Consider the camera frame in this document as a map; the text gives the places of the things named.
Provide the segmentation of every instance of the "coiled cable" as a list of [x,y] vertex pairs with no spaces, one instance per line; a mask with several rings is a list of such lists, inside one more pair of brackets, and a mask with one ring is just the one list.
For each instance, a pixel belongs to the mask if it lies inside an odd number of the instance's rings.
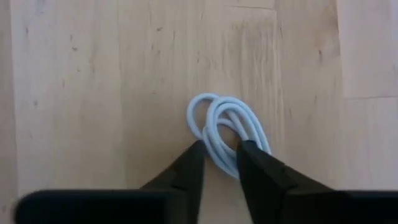
[[[204,100],[211,101],[211,104],[206,113],[206,124],[202,131],[200,131],[195,122],[195,108],[199,102]],[[226,113],[229,119],[220,118],[223,113]],[[250,137],[241,124],[239,117],[246,124]],[[236,179],[239,179],[239,172],[236,166],[236,153],[222,140],[217,125],[231,128],[243,141],[253,140],[259,149],[271,154],[267,137],[256,115],[248,105],[231,96],[218,96],[214,93],[197,95],[188,105],[187,123],[193,135],[205,143],[206,149],[214,163]]]

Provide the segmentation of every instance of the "wooden surface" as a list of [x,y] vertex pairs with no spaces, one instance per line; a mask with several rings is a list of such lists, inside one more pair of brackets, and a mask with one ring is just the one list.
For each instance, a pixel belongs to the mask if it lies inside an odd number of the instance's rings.
[[[1,223],[33,190],[141,186],[194,141],[205,91],[244,100],[304,174],[398,189],[394,0],[0,2]],[[210,160],[200,221],[250,223]]]
[[17,198],[10,2],[0,0],[0,223],[10,223]]

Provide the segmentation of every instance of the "white cable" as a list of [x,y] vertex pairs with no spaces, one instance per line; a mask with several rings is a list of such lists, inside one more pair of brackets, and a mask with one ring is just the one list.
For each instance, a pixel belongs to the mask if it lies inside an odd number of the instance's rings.
[[[206,114],[206,124],[200,131],[195,122],[195,108],[203,100],[211,101]],[[226,113],[229,119],[220,118]],[[246,133],[239,117],[246,123],[250,137]],[[250,107],[242,101],[230,96],[218,96],[214,93],[202,93],[194,97],[188,105],[187,123],[193,135],[202,140],[214,163],[227,174],[239,179],[238,168],[236,167],[236,153],[222,140],[217,125],[224,125],[235,131],[239,137],[245,140],[253,140],[259,149],[271,154],[268,140],[261,124]]]

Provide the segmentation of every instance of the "black object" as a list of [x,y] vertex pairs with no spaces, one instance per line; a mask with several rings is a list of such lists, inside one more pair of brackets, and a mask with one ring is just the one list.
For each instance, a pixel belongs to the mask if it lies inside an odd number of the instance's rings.
[[[139,190],[43,190],[17,205],[17,224],[197,223],[205,145],[197,141]],[[240,142],[238,170],[254,224],[398,223],[398,192],[335,191]]]

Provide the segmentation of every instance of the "black tool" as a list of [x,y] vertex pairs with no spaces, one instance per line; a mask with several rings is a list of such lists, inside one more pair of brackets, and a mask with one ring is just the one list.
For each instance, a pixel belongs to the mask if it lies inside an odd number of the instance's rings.
[[[137,190],[43,190],[21,199],[17,224],[198,223],[205,145],[197,141]],[[336,191],[242,141],[237,163],[254,224],[398,223],[398,192]]]

